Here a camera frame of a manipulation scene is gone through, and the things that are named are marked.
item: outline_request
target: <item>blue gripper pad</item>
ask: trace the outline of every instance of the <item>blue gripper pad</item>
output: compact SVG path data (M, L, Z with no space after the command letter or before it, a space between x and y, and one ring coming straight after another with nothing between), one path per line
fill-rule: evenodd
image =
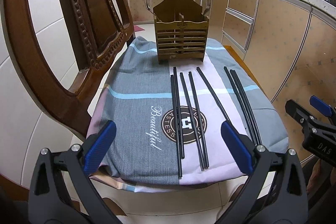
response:
M240 171L248 176L251 175L253 172L252 155L238 137L237 134L239 133L228 121L222 123L220 131L222 138L235 159Z
M316 110L318 110L322 115L326 117L332 116L332 109L329 105L327 105L325 102L317 98L316 96L310 97L310 105L314 107Z
M113 121L108 121L95 143L85 155L83 171L86 176L89 176L98 170L98 167L114 141L116 134L116 124Z

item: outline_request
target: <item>gray fabric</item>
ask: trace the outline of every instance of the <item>gray fabric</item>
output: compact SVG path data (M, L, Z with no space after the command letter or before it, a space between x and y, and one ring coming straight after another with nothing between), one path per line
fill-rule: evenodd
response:
M207 47L222 47L208 39ZM223 66L234 69L244 87L255 85L226 50L207 49L211 62L224 85L230 83ZM163 135L161 118L172 109L169 64L158 64L156 44L142 37L134 40L116 62L106 80L110 92L105 99L99 128L107 120L117 125L117 136L102 164L115 177L149 184L179 184L175 143ZM129 99L136 95L157 94L161 98ZM288 148L288 136L272 104L260 89L246 92L253 109L263 144L274 152ZM246 122L234 95L231 98L246 128Z

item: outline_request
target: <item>fork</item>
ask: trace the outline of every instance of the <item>fork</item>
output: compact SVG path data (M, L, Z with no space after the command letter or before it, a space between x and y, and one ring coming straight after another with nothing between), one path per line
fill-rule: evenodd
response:
M203 12L203 16L205 16L209 11L210 11L210 8L211 8L211 2L210 0L206 0L206 7L205 7L205 10Z

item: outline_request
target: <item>white fabric stripe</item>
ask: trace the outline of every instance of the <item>white fabric stripe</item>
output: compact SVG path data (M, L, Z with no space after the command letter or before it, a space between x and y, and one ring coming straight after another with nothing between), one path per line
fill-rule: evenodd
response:
M173 74L174 66L177 68L179 97L182 106L186 106L186 100L179 74L180 72L183 72L188 93L190 94L191 87L188 72L191 71L193 74L195 88L197 94L199 95L197 97L199 101L199 108L207 120L205 139L209 157L209 168L201 171L196 143L193 142L185 144L185 158L182 160L183 177L180 179L180 184L190 185L210 183L239 177L242 173L221 137L221 124L225 118L216 105L215 100L207 89L202 78L198 74L196 67L201 68L209 83L216 91L216 94L229 115L232 124L236 127L240 134L246 135L241 117L236 109L236 106L231 100L230 94L227 93L227 89L223 84L221 77L217 73L207 54L205 54L203 62L200 60L189 59L189 64L187 65L185 60L169 61L170 74ZM190 96L190 101L194 107L194 100L192 96Z

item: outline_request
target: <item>wooden chair back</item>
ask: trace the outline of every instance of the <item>wooden chair back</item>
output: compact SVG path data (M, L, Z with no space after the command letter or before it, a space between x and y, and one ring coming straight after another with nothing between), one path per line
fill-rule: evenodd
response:
M66 90L54 76L37 41L28 0L3 0L3 29L11 60L35 103L84 140L87 108L102 77L125 42L134 37L126 0L60 0L79 73Z

